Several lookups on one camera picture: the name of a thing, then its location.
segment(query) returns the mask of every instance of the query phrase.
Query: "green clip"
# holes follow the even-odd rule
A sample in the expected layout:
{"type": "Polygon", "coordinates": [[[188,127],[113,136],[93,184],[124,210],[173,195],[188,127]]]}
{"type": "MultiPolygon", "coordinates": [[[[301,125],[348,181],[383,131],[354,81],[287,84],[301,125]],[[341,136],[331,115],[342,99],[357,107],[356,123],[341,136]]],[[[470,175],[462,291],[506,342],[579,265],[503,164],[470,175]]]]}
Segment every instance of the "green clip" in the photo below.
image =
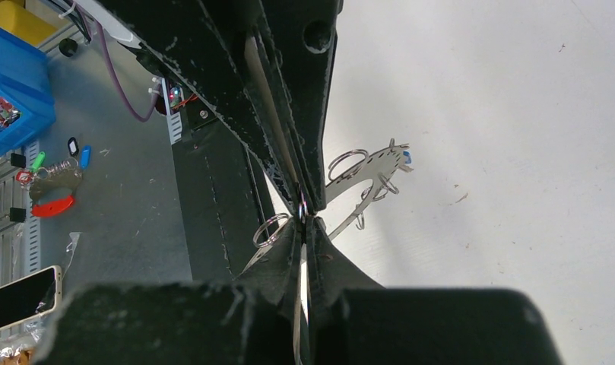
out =
{"type": "Polygon", "coordinates": [[[32,163],[32,167],[30,168],[30,171],[32,173],[35,173],[41,167],[41,165],[43,165],[44,160],[45,160],[45,152],[41,151],[39,152],[39,155],[36,156],[36,160],[34,160],[34,162],[32,163]]]}

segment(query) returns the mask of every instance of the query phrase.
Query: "blue clip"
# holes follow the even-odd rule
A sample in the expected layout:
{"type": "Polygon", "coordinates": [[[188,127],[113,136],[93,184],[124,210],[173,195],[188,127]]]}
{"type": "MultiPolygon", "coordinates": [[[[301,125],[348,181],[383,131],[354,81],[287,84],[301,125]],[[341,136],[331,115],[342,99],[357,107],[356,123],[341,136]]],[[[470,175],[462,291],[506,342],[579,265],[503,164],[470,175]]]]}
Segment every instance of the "blue clip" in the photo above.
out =
{"type": "Polygon", "coordinates": [[[410,156],[410,152],[408,151],[404,151],[404,156],[408,157],[408,159],[406,160],[406,164],[409,165],[412,163],[412,157],[410,156]]]}
{"type": "Polygon", "coordinates": [[[81,168],[87,169],[87,165],[90,164],[90,154],[92,154],[92,147],[90,145],[86,145],[83,150],[81,150],[81,168]]]}

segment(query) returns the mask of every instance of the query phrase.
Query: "gray table surface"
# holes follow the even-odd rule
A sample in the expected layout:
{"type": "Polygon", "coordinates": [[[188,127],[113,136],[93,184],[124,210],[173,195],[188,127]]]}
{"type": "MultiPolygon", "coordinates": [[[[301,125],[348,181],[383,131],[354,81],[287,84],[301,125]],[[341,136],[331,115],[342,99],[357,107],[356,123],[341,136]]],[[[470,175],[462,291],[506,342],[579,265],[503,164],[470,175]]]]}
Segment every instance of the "gray table surface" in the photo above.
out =
{"type": "MultiPolygon", "coordinates": [[[[109,41],[122,86],[138,113],[149,104],[152,76],[109,41]]],[[[43,134],[46,164],[68,157],[67,140],[92,147],[74,206],[41,220],[41,265],[64,265],[70,232],[82,232],[64,291],[103,281],[161,283],[191,279],[166,119],[131,117],[103,63],[98,44],[67,59],[49,53],[56,123],[43,134]]]]}

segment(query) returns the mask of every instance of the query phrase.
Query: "smartphone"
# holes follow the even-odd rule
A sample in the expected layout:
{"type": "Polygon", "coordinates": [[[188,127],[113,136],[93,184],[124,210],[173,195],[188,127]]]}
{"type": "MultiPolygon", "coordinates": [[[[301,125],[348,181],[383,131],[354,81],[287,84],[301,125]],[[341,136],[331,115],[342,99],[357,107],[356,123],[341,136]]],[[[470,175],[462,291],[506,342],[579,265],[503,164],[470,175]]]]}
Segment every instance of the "smartphone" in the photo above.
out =
{"type": "Polygon", "coordinates": [[[61,268],[50,266],[0,287],[0,330],[52,312],[61,283],[61,268]]]}

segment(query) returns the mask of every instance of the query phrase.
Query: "blue container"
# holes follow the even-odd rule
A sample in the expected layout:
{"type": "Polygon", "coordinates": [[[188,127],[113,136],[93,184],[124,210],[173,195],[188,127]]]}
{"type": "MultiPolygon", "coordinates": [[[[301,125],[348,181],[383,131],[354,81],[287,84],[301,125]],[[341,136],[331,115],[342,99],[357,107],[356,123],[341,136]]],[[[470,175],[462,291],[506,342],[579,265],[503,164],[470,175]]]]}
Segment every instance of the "blue container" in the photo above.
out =
{"type": "Polygon", "coordinates": [[[1,28],[0,97],[21,112],[0,131],[0,156],[32,141],[56,119],[47,56],[1,28]]]}

